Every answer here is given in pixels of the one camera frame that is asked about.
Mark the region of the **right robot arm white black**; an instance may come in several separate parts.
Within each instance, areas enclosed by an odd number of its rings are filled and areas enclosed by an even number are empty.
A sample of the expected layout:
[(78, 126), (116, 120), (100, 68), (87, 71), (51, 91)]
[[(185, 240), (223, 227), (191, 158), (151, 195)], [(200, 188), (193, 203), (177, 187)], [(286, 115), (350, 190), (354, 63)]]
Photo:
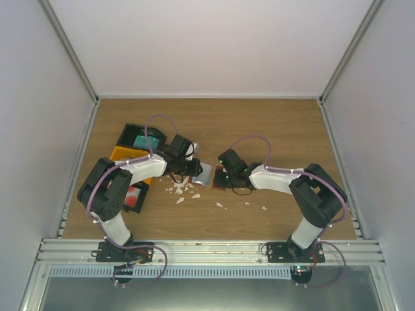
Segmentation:
[(347, 213), (347, 196), (328, 173), (315, 163), (306, 168), (284, 169), (261, 163), (247, 165), (229, 149), (218, 157), (222, 168), (215, 172), (213, 184), (225, 189), (273, 190), (293, 196), (302, 220), (287, 240), (287, 255), (302, 262), (310, 246), (335, 222), (336, 215)]

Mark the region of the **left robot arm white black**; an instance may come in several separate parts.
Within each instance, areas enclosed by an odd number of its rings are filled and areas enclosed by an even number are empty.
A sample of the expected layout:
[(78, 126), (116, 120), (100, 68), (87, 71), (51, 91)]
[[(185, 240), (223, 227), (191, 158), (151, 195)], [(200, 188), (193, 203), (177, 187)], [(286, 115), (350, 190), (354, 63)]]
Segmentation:
[(143, 157), (125, 161), (103, 157), (97, 161), (79, 189), (77, 200), (85, 207), (87, 216), (100, 225), (105, 239), (113, 244), (111, 254), (118, 261), (128, 261), (134, 253), (129, 242), (132, 234), (121, 214), (129, 188), (148, 178), (201, 175), (203, 168), (195, 157), (198, 149), (198, 143), (177, 134), (171, 144)]

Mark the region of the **black bin with red cards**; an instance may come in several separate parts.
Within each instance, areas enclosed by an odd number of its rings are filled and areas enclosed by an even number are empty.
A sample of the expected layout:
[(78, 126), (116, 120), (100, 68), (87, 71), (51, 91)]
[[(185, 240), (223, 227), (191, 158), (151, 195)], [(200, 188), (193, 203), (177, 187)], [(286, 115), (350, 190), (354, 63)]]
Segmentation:
[(139, 214), (143, 208), (145, 198), (149, 189), (149, 184), (144, 181), (133, 184), (128, 188), (123, 203), (123, 211), (126, 213), (134, 212)]

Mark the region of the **red cards stack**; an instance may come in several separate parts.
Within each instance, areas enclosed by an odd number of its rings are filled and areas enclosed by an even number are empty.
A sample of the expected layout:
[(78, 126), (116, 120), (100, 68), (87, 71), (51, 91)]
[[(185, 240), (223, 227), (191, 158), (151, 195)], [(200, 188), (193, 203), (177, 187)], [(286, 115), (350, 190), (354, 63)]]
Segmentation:
[(139, 198), (141, 190), (135, 187), (130, 187), (126, 193), (124, 204), (129, 207), (135, 207)]

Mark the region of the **black bin with teal cards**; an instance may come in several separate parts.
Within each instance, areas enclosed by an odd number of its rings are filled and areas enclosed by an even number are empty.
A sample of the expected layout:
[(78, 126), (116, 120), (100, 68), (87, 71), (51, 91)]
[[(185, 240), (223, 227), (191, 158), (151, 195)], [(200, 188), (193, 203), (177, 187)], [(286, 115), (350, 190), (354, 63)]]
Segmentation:
[(152, 150), (155, 151), (167, 140), (167, 136), (163, 132), (153, 127), (147, 128), (147, 136), (149, 144), (145, 138), (144, 126), (126, 123), (116, 145), (144, 151), (149, 151), (149, 145), (151, 145)]

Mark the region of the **orange bin with white cards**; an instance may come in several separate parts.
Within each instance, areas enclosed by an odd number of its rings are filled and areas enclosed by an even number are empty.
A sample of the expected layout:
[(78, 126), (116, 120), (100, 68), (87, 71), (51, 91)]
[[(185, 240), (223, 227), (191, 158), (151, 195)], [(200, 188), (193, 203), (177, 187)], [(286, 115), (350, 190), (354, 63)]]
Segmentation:
[(148, 151), (146, 150), (136, 150), (132, 148), (116, 146), (113, 149), (109, 159), (112, 161), (125, 161), (127, 159), (135, 159), (135, 158), (143, 157), (143, 156), (146, 156), (147, 154), (148, 154)]

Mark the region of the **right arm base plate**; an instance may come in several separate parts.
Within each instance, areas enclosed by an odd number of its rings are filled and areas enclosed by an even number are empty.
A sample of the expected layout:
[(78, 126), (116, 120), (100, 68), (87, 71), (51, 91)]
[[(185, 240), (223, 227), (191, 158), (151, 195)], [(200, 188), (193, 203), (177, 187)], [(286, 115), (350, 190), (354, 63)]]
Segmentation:
[(325, 255), (322, 246), (311, 244), (301, 249), (291, 242), (267, 242), (259, 248), (260, 254), (267, 257), (268, 263), (323, 263)]

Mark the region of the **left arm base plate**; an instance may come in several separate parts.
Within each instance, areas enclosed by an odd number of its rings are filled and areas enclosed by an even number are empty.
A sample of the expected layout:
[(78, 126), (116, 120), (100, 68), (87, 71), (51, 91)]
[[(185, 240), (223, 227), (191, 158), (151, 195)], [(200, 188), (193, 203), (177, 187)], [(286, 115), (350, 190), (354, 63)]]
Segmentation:
[(91, 256), (97, 262), (125, 262), (140, 264), (151, 262), (153, 256), (153, 242), (132, 242), (133, 249), (119, 248), (108, 241), (100, 242), (97, 250)]

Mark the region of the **aluminium front rail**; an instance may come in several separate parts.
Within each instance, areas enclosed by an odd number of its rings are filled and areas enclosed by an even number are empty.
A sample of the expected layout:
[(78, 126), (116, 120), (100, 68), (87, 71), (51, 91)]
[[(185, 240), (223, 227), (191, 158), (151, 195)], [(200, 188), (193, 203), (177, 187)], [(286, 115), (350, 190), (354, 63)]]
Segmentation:
[[(97, 239), (45, 239), (35, 262), (40, 264), (95, 264), (91, 252)], [(173, 266), (268, 266), (262, 240), (155, 240)], [(381, 248), (375, 240), (334, 240), (324, 244), (325, 266), (340, 266), (341, 255), (349, 266), (384, 265)]]

